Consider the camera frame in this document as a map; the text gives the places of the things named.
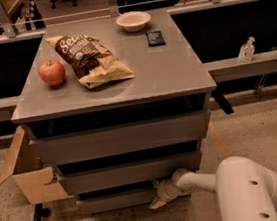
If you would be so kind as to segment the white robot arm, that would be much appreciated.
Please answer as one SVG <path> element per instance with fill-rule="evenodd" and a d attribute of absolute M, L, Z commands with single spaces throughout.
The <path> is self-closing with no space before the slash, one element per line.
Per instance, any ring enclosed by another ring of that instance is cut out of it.
<path fill-rule="evenodd" d="M 177 169 L 155 186 L 151 209 L 205 190 L 218 196 L 222 221 L 277 221 L 277 173 L 249 158 L 225 158 L 215 174 Z"/>

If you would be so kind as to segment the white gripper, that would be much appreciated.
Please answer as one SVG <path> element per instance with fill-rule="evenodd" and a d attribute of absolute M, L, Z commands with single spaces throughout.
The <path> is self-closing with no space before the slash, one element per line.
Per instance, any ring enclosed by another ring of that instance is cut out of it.
<path fill-rule="evenodd" d="M 161 208 L 169 201 L 176 199 L 178 196 L 185 196 L 188 194 L 188 190 L 182 186 L 179 177 L 168 178 L 167 180 L 161 181 L 152 180 L 152 184 L 157 192 L 157 198 L 154 198 L 149 206 L 152 210 Z"/>

